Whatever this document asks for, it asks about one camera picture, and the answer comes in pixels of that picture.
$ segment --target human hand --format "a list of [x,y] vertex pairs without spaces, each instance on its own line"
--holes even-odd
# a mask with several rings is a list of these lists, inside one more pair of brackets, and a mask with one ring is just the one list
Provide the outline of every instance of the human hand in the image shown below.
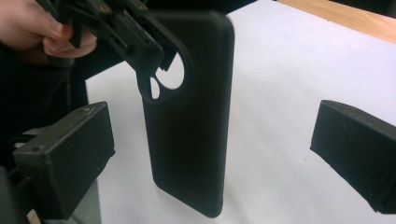
[[57,22],[35,0],[0,0],[0,43],[24,63],[47,65],[48,55],[78,58],[95,49],[90,32],[84,33],[79,49],[69,43],[72,35],[70,24]]

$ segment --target phone case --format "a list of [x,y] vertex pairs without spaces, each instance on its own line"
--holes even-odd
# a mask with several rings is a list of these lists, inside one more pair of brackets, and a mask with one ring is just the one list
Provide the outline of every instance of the phone case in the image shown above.
[[[161,44],[177,51],[184,79],[161,83],[154,100],[141,90],[152,174],[160,189],[208,217],[221,212],[233,71],[233,26],[213,11],[155,11],[169,31]],[[161,38],[155,30],[152,34]],[[149,84],[137,74],[139,88]]]

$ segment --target white table surface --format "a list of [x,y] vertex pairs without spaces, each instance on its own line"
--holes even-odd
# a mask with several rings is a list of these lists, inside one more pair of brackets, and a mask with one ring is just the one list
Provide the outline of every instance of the white table surface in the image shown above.
[[87,81],[107,101],[116,155],[99,176],[104,224],[396,223],[312,152],[320,100],[396,125],[396,45],[270,0],[230,15],[236,39],[224,205],[204,217],[158,189],[135,73]]

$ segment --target sleeve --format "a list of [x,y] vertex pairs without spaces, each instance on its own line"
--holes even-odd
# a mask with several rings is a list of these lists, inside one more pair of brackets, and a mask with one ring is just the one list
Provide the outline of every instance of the sleeve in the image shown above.
[[30,66],[0,46],[0,156],[9,138],[46,110],[70,69]]

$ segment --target screw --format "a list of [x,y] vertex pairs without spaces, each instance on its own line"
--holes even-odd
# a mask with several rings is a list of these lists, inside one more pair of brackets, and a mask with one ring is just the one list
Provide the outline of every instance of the screw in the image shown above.
[[108,5],[106,5],[106,4],[100,5],[99,8],[104,13],[110,13],[111,12],[111,8]]

